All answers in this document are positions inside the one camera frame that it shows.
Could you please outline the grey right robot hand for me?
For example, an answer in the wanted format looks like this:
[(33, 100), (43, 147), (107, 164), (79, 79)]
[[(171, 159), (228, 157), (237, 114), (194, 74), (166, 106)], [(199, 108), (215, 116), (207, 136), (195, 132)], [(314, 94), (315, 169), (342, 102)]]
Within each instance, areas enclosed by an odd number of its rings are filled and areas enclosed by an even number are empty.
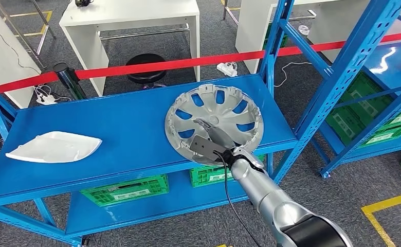
[(207, 131), (212, 142), (228, 149), (233, 149), (236, 146), (232, 138), (221, 128), (200, 118), (194, 119), (193, 122), (199, 124)]

